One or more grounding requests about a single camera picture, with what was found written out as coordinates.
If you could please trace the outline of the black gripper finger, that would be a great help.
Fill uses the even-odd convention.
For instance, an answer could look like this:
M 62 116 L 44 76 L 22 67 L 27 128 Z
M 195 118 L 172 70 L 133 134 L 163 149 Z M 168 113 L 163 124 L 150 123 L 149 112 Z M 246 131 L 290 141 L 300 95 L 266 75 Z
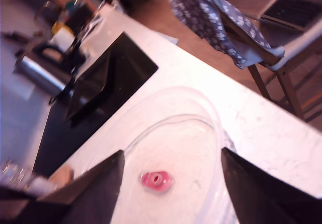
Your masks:
M 225 184 L 239 223 L 321 223 L 321 199 L 221 150 Z
M 67 207 L 60 223 L 110 223 L 125 166 L 119 150 L 40 201 Z

